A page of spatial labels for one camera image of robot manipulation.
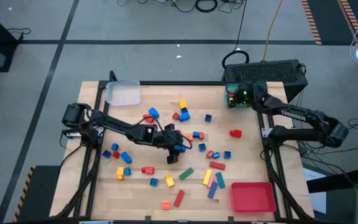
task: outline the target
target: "white object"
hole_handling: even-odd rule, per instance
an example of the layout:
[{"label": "white object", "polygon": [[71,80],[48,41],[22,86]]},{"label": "white object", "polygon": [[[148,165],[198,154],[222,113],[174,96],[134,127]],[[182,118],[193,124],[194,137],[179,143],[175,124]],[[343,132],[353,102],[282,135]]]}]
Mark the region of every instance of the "white object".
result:
[{"label": "white object", "polygon": [[106,85],[106,101],[111,106],[138,105],[140,103],[139,81],[109,82]]}]

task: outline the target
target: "yellow block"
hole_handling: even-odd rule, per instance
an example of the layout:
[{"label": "yellow block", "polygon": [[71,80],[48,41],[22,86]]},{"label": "yellow block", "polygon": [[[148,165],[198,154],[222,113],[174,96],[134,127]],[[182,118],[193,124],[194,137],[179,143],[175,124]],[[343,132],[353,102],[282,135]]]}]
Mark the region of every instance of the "yellow block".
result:
[{"label": "yellow block", "polygon": [[211,175],[212,175],[212,170],[210,170],[210,169],[206,170],[204,181],[203,181],[204,185],[208,185]]},{"label": "yellow block", "polygon": [[186,102],[185,100],[179,100],[180,109],[186,108]]}]

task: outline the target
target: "red plastic bin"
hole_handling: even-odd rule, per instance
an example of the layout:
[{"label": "red plastic bin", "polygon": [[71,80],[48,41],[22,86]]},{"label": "red plastic bin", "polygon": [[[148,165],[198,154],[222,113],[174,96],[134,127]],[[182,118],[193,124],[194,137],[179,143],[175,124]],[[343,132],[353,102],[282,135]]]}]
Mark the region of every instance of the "red plastic bin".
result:
[{"label": "red plastic bin", "polygon": [[274,212],[273,188],[269,182],[233,183],[231,205],[236,212]]}]

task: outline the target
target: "cable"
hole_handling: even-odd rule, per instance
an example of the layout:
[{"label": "cable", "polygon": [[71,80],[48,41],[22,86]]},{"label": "cable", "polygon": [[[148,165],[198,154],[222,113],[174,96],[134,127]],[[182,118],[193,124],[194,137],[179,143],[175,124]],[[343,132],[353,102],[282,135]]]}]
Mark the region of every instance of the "cable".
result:
[{"label": "cable", "polygon": [[283,0],[280,0],[280,3],[278,4],[278,7],[277,7],[277,10],[276,10],[276,14],[274,14],[274,18],[273,18],[273,21],[270,25],[270,28],[268,29],[268,33],[267,33],[267,39],[266,39],[266,44],[265,44],[265,53],[264,53],[264,57],[263,57],[263,60],[265,60],[265,56],[266,56],[266,52],[267,52],[267,46],[269,45],[269,38],[270,38],[270,32],[272,31],[272,28],[273,28],[273,25],[274,25],[274,22],[276,21],[276,18],[277,18],[277,14],[281,8],[281,4],[283,3]]}]

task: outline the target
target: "wooden table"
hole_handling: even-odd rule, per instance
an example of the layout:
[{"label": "wooden table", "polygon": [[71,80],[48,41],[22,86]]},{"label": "wooden table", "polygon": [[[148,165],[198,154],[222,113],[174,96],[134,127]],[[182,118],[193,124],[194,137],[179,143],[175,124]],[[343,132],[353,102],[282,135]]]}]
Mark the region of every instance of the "wooden table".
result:
[{"label": "wooden table", "polygon": [[[78,102],[93,106],[97,86],[98,82],[83,82]],[[282,83],[268,83],[267,86],[270,94],[286,101]],[[106,131],[102,151],[111,151],[111,144],[118,143],[119,151],[127,151],[132,157],[133,162],[129,166],[132,175],[125,176],[123,181],[118,180],[117,166],[127,167],[127,164],[121,158],[101,158],[91,218],[144,220],[145,216],[150,215],[152,220],[225,221],[227,217],[233,216],[235,221],[274,221],[273,213],[235,213],[231,208],[229,189],[233,182],[266,182],[268,177],[265,162],[259,157],[262,141],[257,113],[252,109],[228,109],[223,96],[224,86],[141,86],[139,105],[111,106],[109,115],[128,123],[138,122],[150,107],[154,107],[160,113],[159,121],[163,126],[174,123],[186,135],[202,131],[205,139],[195,139],[192,150],[188,149],[182,154],[176,164],[168,165],[167,151],[138,146],[123,135]],[[186,101],[191,116],[189,121],[182,123],[172,120],[172,114],[180,112],[179,99]],[[104,93],[100,110],[103,110],[103,101]],[[205,114],[212,115],[212,122],[204,121]],[[292,127],[291,119],[283,116],[274,116],[274,122]],[[230,129],[241,129],[242,137],[231,137]],[[75,149],[79,142],[79,139],[69,140],[65,155]],[[227,150],[232,152],[231,159],[223,159],[222,155],[215,160],[226,164],[226,170],[222,171],[226,188],[218,188],[214,199],[207,197],[209,189],[202,184],[210,162],[206,158],[206,151],[198,150],[198,144],[202,142],[206,144],[207,151],[219,151],[221,154]],[[296,146],[291,141],[286,144]],[[77,190],[84,154],[85,149],[80,149],[63,166],[50,215],[57,214]],[[313,216],[299,152],[282,146],[281,155],[289,191],[305,212]],[[154,175],[141,173],[140,168],[143,166],[154,166]],[[194,173],[185,180],[179,180],[178,176],[189,167],[194,169]],[[172,175],[174,187],[167,187],[165,174]],[[151,177],[158,179],[157,187],[150,186]],[[180,189],[186,193],[180,207],[176,208],[173,201]],[[282,195],[278,189],[277,192],[281,216],[285,217]],[[84,193],[80,214],[85,214],[87,197],[88,191]],[[162,200],[171,201],[170,210],[162,210]]]}]

